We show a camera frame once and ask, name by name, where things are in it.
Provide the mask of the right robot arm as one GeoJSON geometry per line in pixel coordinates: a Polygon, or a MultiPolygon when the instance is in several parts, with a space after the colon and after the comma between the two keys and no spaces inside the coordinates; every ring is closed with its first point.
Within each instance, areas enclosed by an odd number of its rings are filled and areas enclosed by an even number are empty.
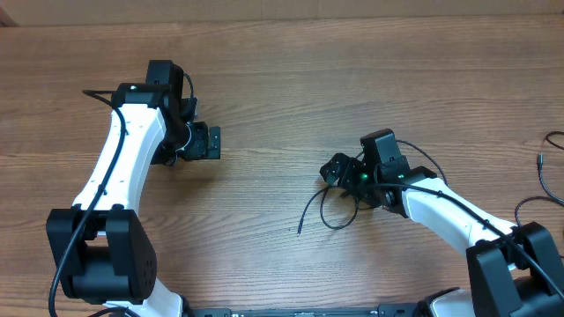
{"type": "Polygon", "coordinates": [[[442,170],[410,167],[390,129],[361,138],[357,157],[335,154],[320,169],[328,188],[356,204],[382,207],[424,225],[461,254],[470,287],[451,288],[416,304],[379,306],[380,316],[561,316],[563,261],[537,222],[495,217],[449,188],[442,170]]]}

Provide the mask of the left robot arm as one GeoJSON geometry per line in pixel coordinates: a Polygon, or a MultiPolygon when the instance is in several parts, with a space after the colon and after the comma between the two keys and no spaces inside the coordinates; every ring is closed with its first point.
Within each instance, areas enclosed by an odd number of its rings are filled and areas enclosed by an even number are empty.
{"type": "Polygon", "coordinates": [[[84,94],[111,108],[108,137],[96,166],[68,209],[53,209],[46,233],[56,293],[101,305],[99,315],[191,316],[182,295],[157,277],[156,251],[138,216],[150,166],[219,159],[218,127],[198,122],[197,97],[183,97],[189,75],[170,60],[151,60],[143,83],[84,94]]]}

